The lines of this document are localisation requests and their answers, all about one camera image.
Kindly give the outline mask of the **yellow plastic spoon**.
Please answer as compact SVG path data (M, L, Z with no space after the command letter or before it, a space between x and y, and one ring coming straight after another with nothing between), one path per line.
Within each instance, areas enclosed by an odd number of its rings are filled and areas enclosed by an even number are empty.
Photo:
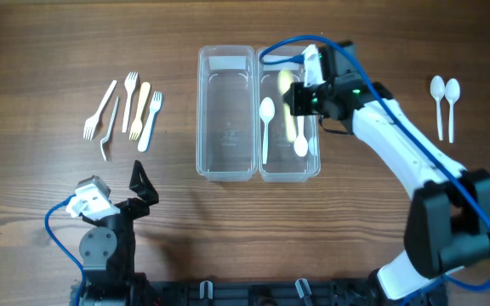
M293 75L290 70L284 69L279 71L277 77L277 85L278 85L279 94L281 96L283 96L290 89L292 83L293 83ZM283 115L285 121L287 141L289 143L293 143L297 136L295 122L293 116L290 114L289 106L285 102L282 102L282 106L283 106Z

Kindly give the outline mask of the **cream wide-handle fork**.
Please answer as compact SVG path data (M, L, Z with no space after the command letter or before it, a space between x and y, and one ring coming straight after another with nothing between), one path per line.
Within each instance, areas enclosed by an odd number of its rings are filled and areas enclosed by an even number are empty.
M138 140L140 137L143 128L142 117L150 91L151 84L149 82L143 82L140 86L137 110L129 133L130 140Z

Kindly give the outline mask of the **white wide-handle spoon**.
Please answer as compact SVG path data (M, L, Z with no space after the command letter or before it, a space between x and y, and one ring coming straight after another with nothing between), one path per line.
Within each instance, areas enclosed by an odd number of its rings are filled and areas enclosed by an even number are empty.
M297 116L297 136L293 148L297 156L304 157L308 152L308 141L305 138L305 116Z

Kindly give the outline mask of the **white spoon with long handle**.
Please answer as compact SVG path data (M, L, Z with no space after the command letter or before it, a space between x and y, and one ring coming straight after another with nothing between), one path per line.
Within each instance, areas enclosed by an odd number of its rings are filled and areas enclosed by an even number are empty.
M274 102L270 97L265 97L259 106L259 116L261 121L264 123L263 131L263 143L262 143L262 163L267 163L268 158L268 140L269 140L269 123L274 118L275 106Z

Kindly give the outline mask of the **light blue wide-handle fork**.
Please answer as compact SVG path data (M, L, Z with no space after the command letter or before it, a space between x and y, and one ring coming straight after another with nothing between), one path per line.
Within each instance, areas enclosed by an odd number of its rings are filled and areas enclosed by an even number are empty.
M162 107L163 94L159 91L155 91L150 103L149 114L145 123L140 140L138 142L138 151L146 152L150 143L151 131L154 126L155 116Z

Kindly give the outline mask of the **white plastic spoon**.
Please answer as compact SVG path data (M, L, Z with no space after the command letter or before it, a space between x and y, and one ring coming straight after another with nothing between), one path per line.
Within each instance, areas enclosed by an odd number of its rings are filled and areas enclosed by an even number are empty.
M434 76L430 82L430 95L436 102L436 126L438 139L443 141L441 101L445 95L445 83L440 76Z
M445 97L449 103L448 118L448 139L452 144L454 142L454 105L460 97L460 85L457 79L451 78L445 87Z

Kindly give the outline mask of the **white slim fork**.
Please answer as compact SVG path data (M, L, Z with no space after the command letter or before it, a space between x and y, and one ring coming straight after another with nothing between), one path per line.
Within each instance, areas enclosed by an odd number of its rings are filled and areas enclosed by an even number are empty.
M131 104L132 104L132 99L134 95L134 91L137 87L138 84L138 79L139 79L139 73L137 71L131 71L127 75L125 81L124 81L124 87L127 92L127 98L126 98L126 104L124 108L124 114L123 114L123 119L122 119L122 132L126 133L128 130L128 121L130 117L130 112L131 112Z

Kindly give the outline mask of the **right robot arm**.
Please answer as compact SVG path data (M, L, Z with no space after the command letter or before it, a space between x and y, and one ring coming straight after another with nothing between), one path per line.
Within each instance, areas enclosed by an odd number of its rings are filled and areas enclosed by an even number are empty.
M473 292L490 288L489 172L470 172L438 150L379 82L367 85L356 76L296 82L289 71L277 82L292 115L342 122L410 197L404 250L373 273L379 301L420 303L446 282Z

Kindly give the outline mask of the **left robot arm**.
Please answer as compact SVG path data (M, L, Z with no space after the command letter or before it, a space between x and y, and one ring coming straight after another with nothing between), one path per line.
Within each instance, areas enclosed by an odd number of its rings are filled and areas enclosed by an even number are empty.
M66 211L92 224L79 244L83 279L71 287L71 305L160 305L161 296L134 270L134 220L150 214L159 196L140 161L133 165L129 189L136 196L117 204L98 176L79 182Z

